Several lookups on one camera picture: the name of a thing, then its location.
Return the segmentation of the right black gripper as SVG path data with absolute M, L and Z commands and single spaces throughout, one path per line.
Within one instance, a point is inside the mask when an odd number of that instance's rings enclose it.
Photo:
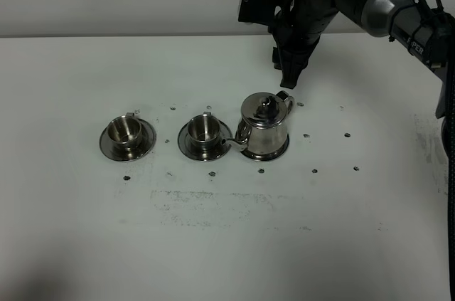
M 283 88 L 295 88 L 301 72 L 333 18 L 344 14 L 357 26 L 367 29 L 363 14 L 367 0 L 288 0 L 269 27 L 276 46 L 272 62 L 282 71 Z

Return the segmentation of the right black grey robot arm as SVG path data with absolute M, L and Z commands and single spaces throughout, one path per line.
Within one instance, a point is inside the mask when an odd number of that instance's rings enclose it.
M 288 0 L 270 31 L 277 47 L 282 86 L 294 88 L 321 34 L 337 13 L 366 33 L 402 44 L 441 81 L 436 117 L 448 157 L 447 230 L 449 289 L 454 290 L 454 17 L 441 0 Z

